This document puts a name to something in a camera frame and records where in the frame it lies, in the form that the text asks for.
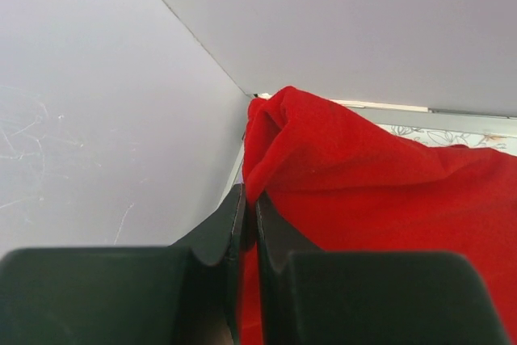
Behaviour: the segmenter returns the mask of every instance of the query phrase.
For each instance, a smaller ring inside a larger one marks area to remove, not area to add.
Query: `floral pattern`
[[[500,137],[482,133],[459,133],[437,129],[378,124],[393,135],[417,141],[430,147],[467,145],[473,149],[490,147],[517,156],[517,137]]]

